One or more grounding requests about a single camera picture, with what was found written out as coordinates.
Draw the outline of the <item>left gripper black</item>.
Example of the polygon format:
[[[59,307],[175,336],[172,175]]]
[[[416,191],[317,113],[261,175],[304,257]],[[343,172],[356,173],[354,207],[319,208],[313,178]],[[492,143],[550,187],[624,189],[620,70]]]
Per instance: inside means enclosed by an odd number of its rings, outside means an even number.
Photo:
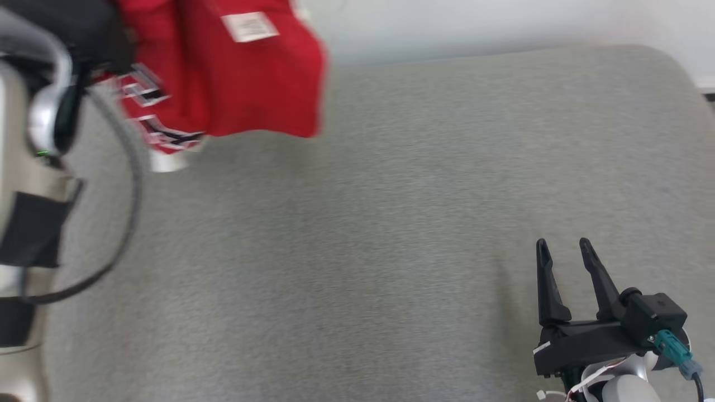
[[[2,7],[113,74],[132,71],[135,44],[115,1],[3,1]]]

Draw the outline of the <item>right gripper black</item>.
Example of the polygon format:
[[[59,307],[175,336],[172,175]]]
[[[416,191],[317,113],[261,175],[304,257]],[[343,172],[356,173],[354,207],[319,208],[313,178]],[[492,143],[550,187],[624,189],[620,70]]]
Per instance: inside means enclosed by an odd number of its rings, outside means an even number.
[[[572,319],[557,289],[552,273],[552,256],[544,238],[536,243],[538,322],[540,342],[533,353],[539,376],[557,376],[571,369],[644,354],[653,349],[653,320],[621,320],[623,306],[617,287],[600,261],[589,239],[579,240],[583,265],[592,278],[597,298],[597,321],[570,322]]]

